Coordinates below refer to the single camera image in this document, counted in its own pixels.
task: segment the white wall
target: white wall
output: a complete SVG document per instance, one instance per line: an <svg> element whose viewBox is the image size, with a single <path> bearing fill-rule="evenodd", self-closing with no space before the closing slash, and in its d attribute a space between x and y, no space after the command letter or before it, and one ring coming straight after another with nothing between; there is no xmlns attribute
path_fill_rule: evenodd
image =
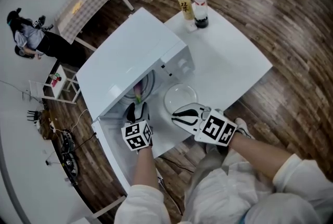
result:
<svg viewBox="0 0 333 224"><path fill-rule="evenodd" d="M13 207L0 172L0 217L5 223L22 224Z"/></svg>
<svg viewBox="0 0 333 224"><path fill-rule="evenodd" d="M0 80L26 90L28 80L45 81L55 63L54 58L47 56L41 60L26 60L15 55L15 44L6 24L8 13L21 7L22 16L36 20L45 15L49 24L65 1L0 0ZM66 174L61 166L46 166L45 159L54 150L53 146L50 141L44 141L26 120L27 110L35 110L37 106L36 101L22 101L20 92L0 82L0 134L8 173L31 223L69 223L91 212L75 189L64 182ZM51 160L59 161L56 155ZM2 216L6 207L0 207ZM12 217L8 221L11 223L19 222Z"/></svg>
<svg viewBox="0 0 333 224"><path fill-rule="evenodd" d="M40 107L38 102L22 101L19 91L0 85L0 134L8 174L16 196L33 224L69 223L91 212L74 187L64 181L60 164L47 166L45 159L54 150L36 127L27 121L27 111ZM49 159L59 162L54 153Z"/></svg>

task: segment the wooden floor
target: wooden floor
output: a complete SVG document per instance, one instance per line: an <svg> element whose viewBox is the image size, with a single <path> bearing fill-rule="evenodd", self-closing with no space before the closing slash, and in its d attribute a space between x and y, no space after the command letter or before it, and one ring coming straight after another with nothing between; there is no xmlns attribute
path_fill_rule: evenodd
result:
<svg viewBox="0 0 333 224"><path fill-rule="evenodd" d="M176 0L129 0L165 22L179 11ZM333 0L208 0L271 61L273 68L225 114L243 118L258 139L318 161L333 180ZM85 26L81 37L98 47L130 14L121 0L108 2ZM61 128L71 128L86 109L49 102ZM73 130L78 144L93 131L85 112ZM96 138L77 150L78 188L93 210L124 194ZM204 153L192 138L164 157L194 170ZM167 188L181 203L191 173L161 158L156 165ZM165 196L173 223L180 220ZM112 223L114 212L101 220Z"/></svg>

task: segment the woman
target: woman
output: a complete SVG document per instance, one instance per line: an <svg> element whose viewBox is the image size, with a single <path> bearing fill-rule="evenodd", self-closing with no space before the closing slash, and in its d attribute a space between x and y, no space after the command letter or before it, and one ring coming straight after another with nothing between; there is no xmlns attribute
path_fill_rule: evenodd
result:
<svg viewBox="0 0 333 224"><path fill-rule="evenodd" d="M60 62L82 67L85 54L82 48L69 44L61 36L36 29L32 21L19 16L20 9L11 11L7 17L12 35L17 46L28 55L41 59L43 54L56 57Z"/></svg>

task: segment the checkered cushion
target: checkered cushion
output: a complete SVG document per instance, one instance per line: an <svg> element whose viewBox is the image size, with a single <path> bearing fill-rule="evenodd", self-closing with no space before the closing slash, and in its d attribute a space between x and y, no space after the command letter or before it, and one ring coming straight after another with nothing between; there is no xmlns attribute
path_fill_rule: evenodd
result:
<svg viewBox="0 0 333 224"><path fill-rule="evenodd" d="M55 19L60 35L73 43L75 37L108 0L68 0ZM77 3L81 7L73 13Z"/></svg>

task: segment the water bottle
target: water bottle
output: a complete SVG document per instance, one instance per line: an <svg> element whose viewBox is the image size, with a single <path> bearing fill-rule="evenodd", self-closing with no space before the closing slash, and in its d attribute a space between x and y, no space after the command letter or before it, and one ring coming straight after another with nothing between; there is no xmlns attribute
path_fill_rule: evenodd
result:
<svg viewBox="0 0 333 224"><path fill-rule="evenodd" d="M195 24L198 28L205 28L208 26L208 6L207 0L194 0L196 9L194 11Z"/></svg>

